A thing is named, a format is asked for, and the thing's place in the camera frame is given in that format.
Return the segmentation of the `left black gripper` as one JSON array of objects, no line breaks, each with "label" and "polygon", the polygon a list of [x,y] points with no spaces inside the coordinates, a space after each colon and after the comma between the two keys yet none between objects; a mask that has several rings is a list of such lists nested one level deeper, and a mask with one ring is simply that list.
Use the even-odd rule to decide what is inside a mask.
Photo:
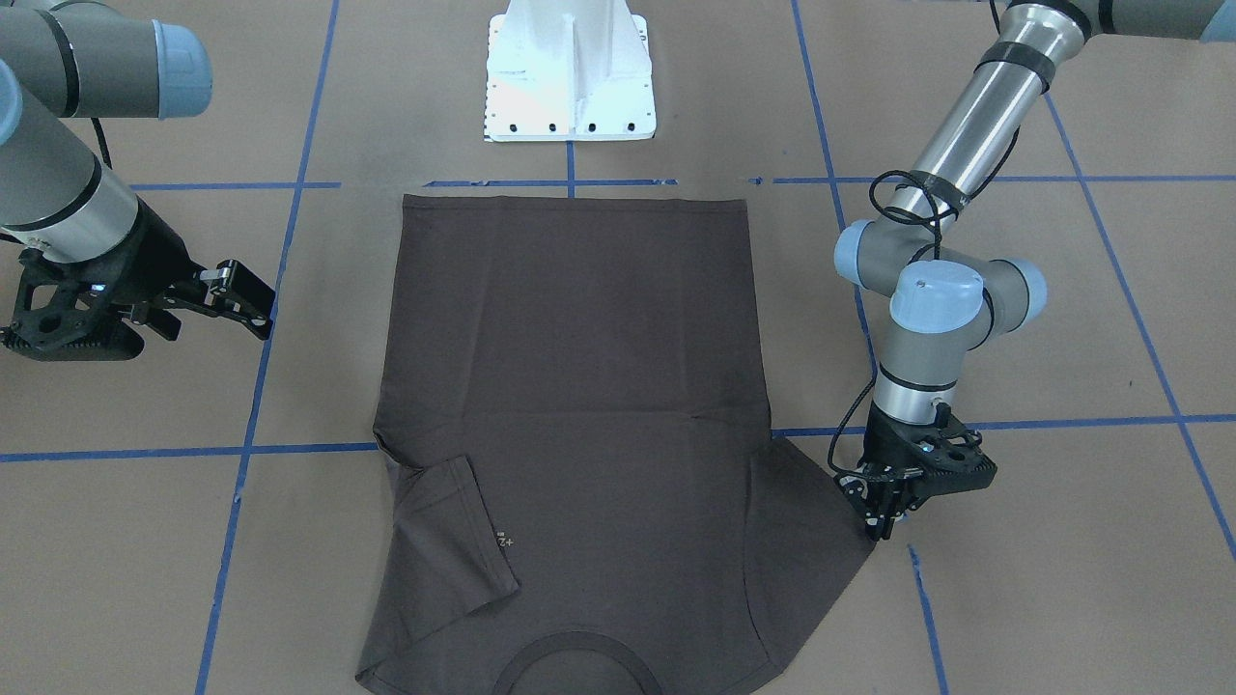
[{"label": "left black gripper", "polygon": [[915,466],[915,444],[927,438],[954,438],[967,432],[967,425],[949,404],[934,406],[927,424],[897,420],[870,404],[861,458],[854,472],[839,472],[836,484],[852,502],[857,514],[864,517],[871,540],[890,540],[892,526],[908,511],[918,510],[926,500],[913,497],[913,479],[921,470]]}]

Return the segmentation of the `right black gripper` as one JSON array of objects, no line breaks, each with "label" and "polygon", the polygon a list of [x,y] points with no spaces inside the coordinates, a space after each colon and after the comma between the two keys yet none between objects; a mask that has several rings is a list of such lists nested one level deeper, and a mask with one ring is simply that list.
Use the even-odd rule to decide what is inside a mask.
[{"label": "right black gripper", "polygon": [[269,284],[234,258],[204,271],[189,257],[180,235],[150,208],[138,209],[129,237],[90,268],[98,276],[88,282],[87,305],[150,328],[159,338],[180,336],[173,310],[239,322],[261,343],[272,334]]}]

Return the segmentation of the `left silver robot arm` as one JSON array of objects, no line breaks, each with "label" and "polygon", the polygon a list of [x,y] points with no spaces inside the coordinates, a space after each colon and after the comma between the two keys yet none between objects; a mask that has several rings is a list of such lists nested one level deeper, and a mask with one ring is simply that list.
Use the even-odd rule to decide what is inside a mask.
[{"label": "left silver robot arm", "polygon": [[838,275],[887,299],[890,324],[861,390],[870,402],[861,458],[834,480],[870,540],[941,493],[993,484],[979,432],[953,412],[964,356],[1039,317],[1043,273],[1016,258],[946,247],[946,232],[993,183],[1025,115],[1094,37],[1234,41],[1231,1],[994,1],[997,36],[908,169],[868,189],[878,215],[834,247]]}]

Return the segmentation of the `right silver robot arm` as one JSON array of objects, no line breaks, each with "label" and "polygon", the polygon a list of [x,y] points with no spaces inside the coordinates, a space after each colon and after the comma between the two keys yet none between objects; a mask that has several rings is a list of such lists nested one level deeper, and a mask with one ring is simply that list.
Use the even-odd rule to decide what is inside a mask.
[{"label": "right silver robot arm", "polygon": [[138,328],[177,339],[178,310],[269,338],[274,291],[236,260],[195,263],[117,176],[101,127],[211,105],[211,57],[190,28],[103,1],[5,1],[1,83],[2,239],[22,267],[4,348],[124,361],[143,350]]}]

